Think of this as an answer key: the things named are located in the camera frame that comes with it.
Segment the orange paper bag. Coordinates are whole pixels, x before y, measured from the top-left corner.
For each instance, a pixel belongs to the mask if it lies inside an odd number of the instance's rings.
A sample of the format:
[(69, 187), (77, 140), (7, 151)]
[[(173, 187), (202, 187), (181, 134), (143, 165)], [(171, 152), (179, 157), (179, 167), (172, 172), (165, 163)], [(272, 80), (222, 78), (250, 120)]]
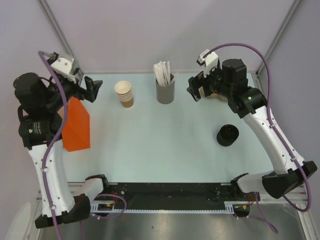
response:
[(62, 144), (68, 152), (91, 147), (90, 114), (82, 101), (75, 97), (68, 101), (67, 121), (62, 130)]

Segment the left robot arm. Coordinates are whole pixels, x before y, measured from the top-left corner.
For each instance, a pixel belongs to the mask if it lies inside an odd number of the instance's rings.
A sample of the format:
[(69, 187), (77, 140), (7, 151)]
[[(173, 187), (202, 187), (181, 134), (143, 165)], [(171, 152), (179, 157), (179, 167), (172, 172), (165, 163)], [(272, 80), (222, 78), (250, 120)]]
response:
[(87, 177), (78, 191), (71, 193), (62, 158), (60, 127), (64, 120), (58, 113), (64, 103), (57, 84), (48, 79), (45, 85), (44, 78), (27, 72), (14, 80), (13, 87), (20, 102), (18, 133), (34, 163), (42, 197), (36, 228), (86, 220), (94, 199), (107, 199), (111, 188), (106, 176), (98, 174)]

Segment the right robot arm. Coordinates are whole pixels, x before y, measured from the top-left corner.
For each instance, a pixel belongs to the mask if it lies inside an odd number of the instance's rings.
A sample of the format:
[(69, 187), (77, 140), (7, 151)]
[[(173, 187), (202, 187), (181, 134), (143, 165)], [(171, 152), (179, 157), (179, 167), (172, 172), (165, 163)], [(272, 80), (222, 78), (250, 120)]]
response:
[(195, 101), (204, 95), (218, 94), (227, 98), (233, 113), (252, 129), (264, 147), (273, 170), (258, 174), (244, 173), (236, 178), (237, 183), (230, 188), (231, 196), (242, 201), (249, 192), (266, 192), (275, 199), (283, 197), (310, 178), (317, 166), (313, 161), (306, 161), (299, 153), (290, 156), (277, 133), (276, 123), (269, 123), (272, 116), (267, 116), (267, 100), (263, 93), (248, 84), (247, 67), (241, 59), (227, 59), (223, 62), (218, 57), (212, 60), (198, 59), (197, 63), (204, 70), (188, 80), (187, 91)]

